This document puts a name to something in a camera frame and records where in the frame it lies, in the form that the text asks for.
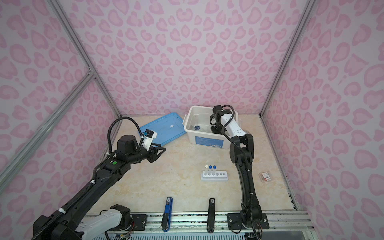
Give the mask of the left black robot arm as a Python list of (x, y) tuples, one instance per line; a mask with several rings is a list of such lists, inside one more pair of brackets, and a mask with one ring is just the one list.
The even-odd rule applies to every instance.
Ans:
[(49, 217), (40, 216), (33, 224), (34, 240), (92, 240), (109, 230), (132, 231), (136, 225), (131, 210), (115, 204), (96, 218), (83, 219), (108, 189), (117, 183), (133, 164), (143, 160), (157, 161), (166, 148), (153, 143), (154, 134), (143, 136), (138, 143), (135, 136), (125, 135), (118, 148), (102, 161), (92, 179), (71, 200)]

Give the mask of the blue capped test tube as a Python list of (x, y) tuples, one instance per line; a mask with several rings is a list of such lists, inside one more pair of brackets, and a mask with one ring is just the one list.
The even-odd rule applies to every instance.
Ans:
[(213, 166), (210, 165), (210, 166), (209, 166), (209, 171), (208, 171), (208, 175), (209, 175), (209, 176), (212, 175), (212, 168), (213, 168)]
[(213, 166), (213, 171), (212, 171), (212, 175), (213, 175), (213, 176), (216, 175), (216, 168), (217, 168), (217, 166)]

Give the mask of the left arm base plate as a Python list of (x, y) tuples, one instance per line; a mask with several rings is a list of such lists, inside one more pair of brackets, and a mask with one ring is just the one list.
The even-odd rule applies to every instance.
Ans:
[(109, 229), (109, 231), (144, 231), (147, 224), (147, 218), (148, 215), (145, 214), (134, 214), (131, 215), (129, 218), (123, 217), (122, 222), (117, 227)]

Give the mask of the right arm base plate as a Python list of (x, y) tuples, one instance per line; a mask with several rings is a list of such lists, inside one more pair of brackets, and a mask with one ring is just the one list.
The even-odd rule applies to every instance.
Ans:
[[(261, 219), (255, 219), (254, 224), (257, 230), (269, 230), (269, 220), (265, 213), (262, 213)], [(251, 219), (245, 220), (245, 217), (242, 216), (240, 212), (226, 214), (227, 223), (229, 230), (239, 231), (239, 230), (251, 230), (252, 221)]]

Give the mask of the blue plastic bin lid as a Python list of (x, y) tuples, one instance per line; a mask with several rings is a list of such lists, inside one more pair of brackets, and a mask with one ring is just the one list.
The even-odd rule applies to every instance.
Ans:
[(156, 132), (158, 135), (153, 142), (165, 146), (186, 134), (183, 121), (184, 120), (177, 113), (170, 113), (143, 125), (140, 129), (141, 132), (144, 132), (147, 129)]

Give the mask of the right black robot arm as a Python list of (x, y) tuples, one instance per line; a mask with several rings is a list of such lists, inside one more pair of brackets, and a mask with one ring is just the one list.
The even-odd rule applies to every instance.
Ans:
[(235, 165), (241, 186), (241, 217), (243, 225), (256, 229), (262, 221), (262, 209), (253, 179), (254, 138), (235, 121), (235, 110), (230, 105), (213, 107), (210, 117), (211, 131), (223, 135), (230, 142), (230, 159)]

